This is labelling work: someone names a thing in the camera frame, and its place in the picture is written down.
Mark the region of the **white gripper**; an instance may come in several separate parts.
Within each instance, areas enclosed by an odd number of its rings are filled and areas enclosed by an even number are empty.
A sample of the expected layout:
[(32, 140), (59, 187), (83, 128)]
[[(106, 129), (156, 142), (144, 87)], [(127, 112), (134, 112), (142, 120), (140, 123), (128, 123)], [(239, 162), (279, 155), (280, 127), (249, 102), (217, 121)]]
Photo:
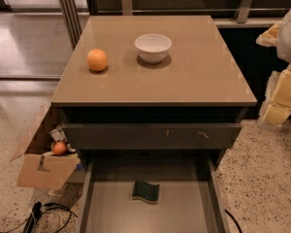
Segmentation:
[[(291, 63), (291, 9), (282, 21), (262, 33), (256, 44), (275, 47), (280, 59)], [(291, 115), (291, 64), (282, 72), (272, 71), (265, 91), (259, 120), (262, 124), (281, 126)]]

